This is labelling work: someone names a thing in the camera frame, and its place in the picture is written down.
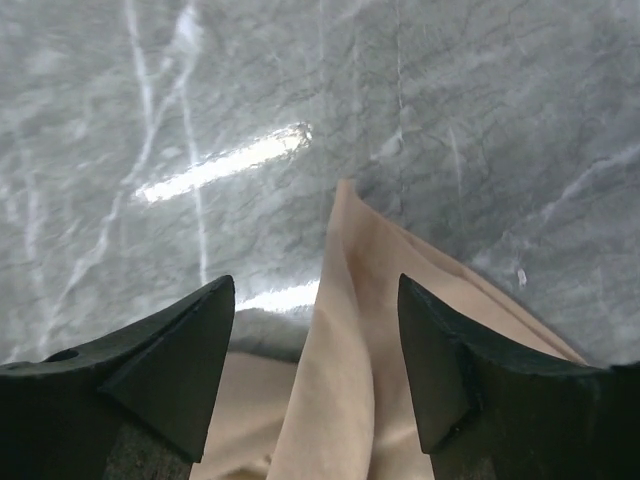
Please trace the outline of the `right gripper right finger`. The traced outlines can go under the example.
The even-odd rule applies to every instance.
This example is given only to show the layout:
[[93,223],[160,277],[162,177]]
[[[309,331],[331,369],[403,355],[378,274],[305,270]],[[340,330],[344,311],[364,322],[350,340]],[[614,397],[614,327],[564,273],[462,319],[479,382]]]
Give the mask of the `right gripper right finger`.
[[513,341],[407,276],[400,340],[438,479],[635,479],[639,367],[596,368]]

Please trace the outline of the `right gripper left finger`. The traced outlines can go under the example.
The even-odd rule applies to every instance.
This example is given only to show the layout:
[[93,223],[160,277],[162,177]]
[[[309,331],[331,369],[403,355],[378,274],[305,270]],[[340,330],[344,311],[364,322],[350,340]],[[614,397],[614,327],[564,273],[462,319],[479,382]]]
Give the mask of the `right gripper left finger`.
[[235,287],[173,305],[41,362],[1,368],[5,479],[186,479],[202,460]]

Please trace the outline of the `beige t shirt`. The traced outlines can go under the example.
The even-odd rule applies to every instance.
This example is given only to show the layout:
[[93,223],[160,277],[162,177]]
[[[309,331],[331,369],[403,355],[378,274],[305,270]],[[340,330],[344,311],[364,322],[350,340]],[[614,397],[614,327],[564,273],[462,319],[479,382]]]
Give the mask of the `beige t shirt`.
[[297,364],[225,360],[195,479],[429,479],[401,351],[407,275],[457,311],[547,354],[578,353],[510,297],[341,182],[312,323]]

